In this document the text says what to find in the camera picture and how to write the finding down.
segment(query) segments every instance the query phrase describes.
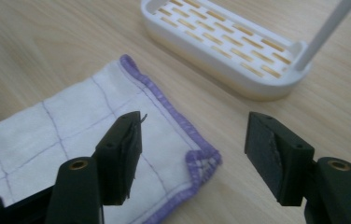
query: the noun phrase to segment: wooden surface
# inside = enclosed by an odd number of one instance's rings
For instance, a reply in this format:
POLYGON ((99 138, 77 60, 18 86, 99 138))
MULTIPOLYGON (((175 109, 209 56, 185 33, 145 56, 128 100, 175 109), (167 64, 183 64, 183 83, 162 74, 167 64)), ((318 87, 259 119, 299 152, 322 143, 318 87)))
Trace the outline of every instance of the wooden surface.
MULTIPOLYGON (((310 41, 338 0, 216 0, 293 40, 310 41)), ((303 223, 281 207, 244 154, 247 115, 271 115, 316 148, 351 162, 351 13, 286 98, 249 101, 148 35, 139 1, 0 1, 0 120, 131 55, 222 154, 214 177, 165 223, 303 223)))

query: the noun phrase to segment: white soap dish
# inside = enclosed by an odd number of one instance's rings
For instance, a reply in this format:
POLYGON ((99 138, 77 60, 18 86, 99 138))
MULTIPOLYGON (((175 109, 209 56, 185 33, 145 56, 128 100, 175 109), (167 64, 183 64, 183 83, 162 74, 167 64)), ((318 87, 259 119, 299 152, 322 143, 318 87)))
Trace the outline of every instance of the white soap dish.
POLYGON ((254 100, 288 94, 350 9, 351 0, 343 0, 307 45, 206 0, 142 0, 141 6, 152 38, 254 100))

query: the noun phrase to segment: white plastic rod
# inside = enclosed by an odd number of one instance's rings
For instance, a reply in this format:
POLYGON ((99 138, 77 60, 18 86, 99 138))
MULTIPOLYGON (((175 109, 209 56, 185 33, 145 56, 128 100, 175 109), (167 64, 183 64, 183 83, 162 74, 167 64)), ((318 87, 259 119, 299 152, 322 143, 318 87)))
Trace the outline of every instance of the white plastic rod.
POLYGON ((341 23, 343 18, 351 10, 351 0, 342 0, 341 3, 333 10, 330 17, 316 34, 315 38, 307 47, 307 50, 301 58, 295 63, 295 69, 302 71, 304 67, 315 57, 321 46, 327 41, 332 32, 341 23))

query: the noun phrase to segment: cloth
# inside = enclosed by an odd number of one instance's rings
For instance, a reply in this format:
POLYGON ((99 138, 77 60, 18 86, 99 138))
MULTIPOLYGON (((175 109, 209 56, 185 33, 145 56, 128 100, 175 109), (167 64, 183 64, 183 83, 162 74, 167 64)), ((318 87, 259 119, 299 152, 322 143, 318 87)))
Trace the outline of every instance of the cloth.
POLYGON ((105 223, 162 221, 198 192, 221 157, 128 55, 0 122, 5 205, 53 185, 63 162, 90 156, 116 118, 135 110, 147 114, 143 153, 130 199, 105 206, 105 223))

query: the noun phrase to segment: wood grain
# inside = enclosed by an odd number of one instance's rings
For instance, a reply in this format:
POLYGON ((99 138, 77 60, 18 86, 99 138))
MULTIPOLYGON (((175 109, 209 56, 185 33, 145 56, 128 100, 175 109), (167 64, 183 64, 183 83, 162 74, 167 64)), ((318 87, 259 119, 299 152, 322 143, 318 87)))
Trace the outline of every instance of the wood grain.
MULTIPOLYGON (((290 39, 310 41, 338 1, 216 0, 290 39)), ((249 101, 147 35, 139 1, 0 1, 0 120, 93 75, 127 53, 223 156, 213 179, 165 223, 304 223, 281 207, 246 158, 249 111, 282 121, 351 162, 351 13, 286 98, 249 101)))

